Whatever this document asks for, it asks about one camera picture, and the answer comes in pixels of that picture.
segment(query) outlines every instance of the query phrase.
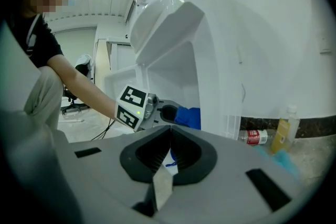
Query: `person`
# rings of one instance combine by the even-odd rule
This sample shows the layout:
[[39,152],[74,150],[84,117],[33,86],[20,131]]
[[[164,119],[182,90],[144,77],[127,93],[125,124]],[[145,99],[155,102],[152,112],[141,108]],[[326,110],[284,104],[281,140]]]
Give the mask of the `person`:
[[56,129],[63,84],[89,107],[114,119],[115,101],[76,70],[63,55],[42,14],[66,0],[19,0],[6,16],[13,35],[41,75],[25,105],[27,114]]

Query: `dark floor trim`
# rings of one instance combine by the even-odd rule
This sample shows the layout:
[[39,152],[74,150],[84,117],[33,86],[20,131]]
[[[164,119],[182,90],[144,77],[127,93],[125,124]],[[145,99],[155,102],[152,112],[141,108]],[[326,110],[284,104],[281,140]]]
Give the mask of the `dark floor trim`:
[[[279,120],[241,117],[241,130],[277,129]],[[336,115],[301,119],[296,138],[321,137],[336,134]]]

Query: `plastic bottle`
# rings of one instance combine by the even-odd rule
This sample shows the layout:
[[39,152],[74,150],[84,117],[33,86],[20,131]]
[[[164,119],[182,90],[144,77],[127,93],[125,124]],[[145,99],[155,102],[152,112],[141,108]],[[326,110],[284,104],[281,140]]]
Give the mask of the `plastic bottle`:
[[296,113],[297,113],[297,107],[295,105],[287,106],[287,115],[285,120],[290,124],[287,135],[287,140],[289,142],[288,146],[291,146],[292,143],[294,142],[300,124],[300,119]]
[[238,141],[249,145],[262,145],[267,142],[268,134],[266,130],[240,130]]

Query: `floor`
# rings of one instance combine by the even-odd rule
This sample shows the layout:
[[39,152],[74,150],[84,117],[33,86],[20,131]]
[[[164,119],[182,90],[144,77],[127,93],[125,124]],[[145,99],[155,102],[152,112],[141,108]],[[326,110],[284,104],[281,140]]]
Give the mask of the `floor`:
[[[67,113],[66,116],[60,115],[59,119],[58,128],[66,134],[70,143],[89,141],[107,127],[106,122],[104,123],[99,114],[92,109],[83,110],[81,113]],[[105,138],[133,133],[131,129],[118,124],[106,133]],[[303,185],[309,187],[323,178],[335,152],[336,135],[330,135],[296,139],[289,155],[300,172]]]

